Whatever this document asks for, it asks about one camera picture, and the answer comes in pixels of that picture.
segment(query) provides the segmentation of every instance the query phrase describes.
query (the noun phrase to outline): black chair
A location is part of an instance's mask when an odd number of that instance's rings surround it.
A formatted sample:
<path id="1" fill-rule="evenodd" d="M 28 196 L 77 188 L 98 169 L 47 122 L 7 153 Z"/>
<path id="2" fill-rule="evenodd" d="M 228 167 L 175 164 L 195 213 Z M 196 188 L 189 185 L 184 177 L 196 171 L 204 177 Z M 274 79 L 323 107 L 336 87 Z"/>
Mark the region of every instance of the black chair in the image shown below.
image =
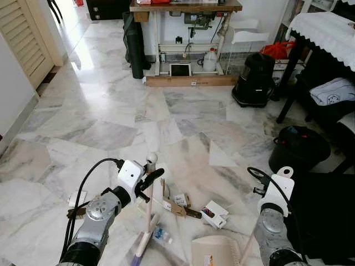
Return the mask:
<path id="1" fill-rule="evenodd" d="M 60 12 L 60 9 L 59 9 L 57 3 L 55 2 L 55 0 L 47 0 L 47 2 L 48 2 L 48 5 L 49 5 L 50 9 L 53 11 L 58 23 L 60 24 L 60 19 L 59 19 L 58 15 L 57 15 L 57 13 L 56 13 L 56 11 L 54 9 L 54 6 L 58 10 L 58 13 L 59 13 L 61 19 L 63 19 L 63 16 L 62 16 L 62 13 Z"/>

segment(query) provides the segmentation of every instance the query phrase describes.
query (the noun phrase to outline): wooden plank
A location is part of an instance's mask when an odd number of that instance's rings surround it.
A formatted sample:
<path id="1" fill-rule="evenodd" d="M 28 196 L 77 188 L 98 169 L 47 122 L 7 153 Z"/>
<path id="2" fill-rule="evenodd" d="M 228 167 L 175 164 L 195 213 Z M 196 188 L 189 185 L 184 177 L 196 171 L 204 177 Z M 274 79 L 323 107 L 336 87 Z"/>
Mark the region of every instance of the wooden plank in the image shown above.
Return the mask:
<path id="1" fill-rule="evenodd" d="M 231 86 L 237 83 L 237 76 L 147 76 L 148 87 L 188 87 L 188 86 Z"/>
<path id="2" fill-rule="evenodd" d="M 242 10 L 242 5 L 237 0 L 226 0 L 222 4 L 137 4 L 132 1 L 129 7 L 131 12 L 147 12 L 147 11 L 177 11 L 177 12 L 238 12 Z"/>
<path id="3" fill-rule="evenodd" d="M 134 21 L 135 22 L 148 22 L 149 12 L 134 12 Z"/>

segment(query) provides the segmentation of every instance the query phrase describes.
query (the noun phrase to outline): workbench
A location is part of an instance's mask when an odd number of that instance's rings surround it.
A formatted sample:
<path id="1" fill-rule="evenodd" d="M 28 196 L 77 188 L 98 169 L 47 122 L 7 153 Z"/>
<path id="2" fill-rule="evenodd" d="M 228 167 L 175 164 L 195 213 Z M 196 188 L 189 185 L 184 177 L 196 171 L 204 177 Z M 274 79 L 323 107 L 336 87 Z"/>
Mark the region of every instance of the workbench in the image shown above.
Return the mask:
<path id="1" fill-rule="evenodd" d="M 191 44 L 190 51 L 193 53 L 205 53 L 210 48 L 217 50 L 217 58 L 219 59 L 224 44 L 225 35 L 228 30 L 231 15 L 234 12 L 242 10 L 242 5 L 237 0 L 226 0 L 221 4 L 199 3 L 199 4 L 181 4 L 181 3 L 165 3 L 165 4 L 137 4 L 136 0 L 132 0 L 129 10 L 133 12 L 136 22 L 148 22 L 149 14 L 154 20 L 154 43 L 155 43 L 155 76 L 147 76 L 146 84 L 148 86 L 191 86 L 191 85 L 235 85 L 237 77 L 225 76 L 222 67 L 217 61 L 216 71 L 212 72 L 193 72 L 193 76 L 160 76 L 166 72 L 160 71 L 160 53 L 182 53 L 185 44 L 160 44 L 159 42 L 159 16 L 160 12 L 182 12 L 182 13 L 199 13 L 199 12 L 219 12 L 224 14 L 222 26 L 217 35 L 220 37 L 219 44 Z"/>

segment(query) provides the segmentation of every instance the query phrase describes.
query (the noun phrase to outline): wall baseboard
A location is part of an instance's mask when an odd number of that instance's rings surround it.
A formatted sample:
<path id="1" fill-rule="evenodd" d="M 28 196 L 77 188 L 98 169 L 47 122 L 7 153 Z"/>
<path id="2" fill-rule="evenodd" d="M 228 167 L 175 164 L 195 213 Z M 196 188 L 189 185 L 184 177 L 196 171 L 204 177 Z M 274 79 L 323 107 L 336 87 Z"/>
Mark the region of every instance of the wall baseboard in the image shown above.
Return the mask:
<path id="1" fill-rule="evenodd" d="M 23 123 L 27 120 L 37 103 L 38 99 L 36 95 L 33 95 L 26 107 L 18 115 L 17 119 L 12 124 L 10 129 L 5 133 L 4 138 L 0 141 L 0 157 L 4 154 L 11 141 L 16 137 Z"/>

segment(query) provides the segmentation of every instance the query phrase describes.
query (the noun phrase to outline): black bucket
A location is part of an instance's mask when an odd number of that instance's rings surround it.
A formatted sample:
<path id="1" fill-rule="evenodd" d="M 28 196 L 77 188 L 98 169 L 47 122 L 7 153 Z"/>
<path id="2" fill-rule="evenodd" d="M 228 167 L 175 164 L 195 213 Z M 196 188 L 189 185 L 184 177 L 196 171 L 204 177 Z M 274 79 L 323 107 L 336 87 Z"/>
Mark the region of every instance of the black bucket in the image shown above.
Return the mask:
<path id="1" fill-rule="evenodd" d="M 282 129 L 274 142 L 276 147 L 268 161 L 274 173 L 283 166 L 292 167 L 295 173 L 308 172 L 331 153 L 328 142 L 305 126 Z"/>

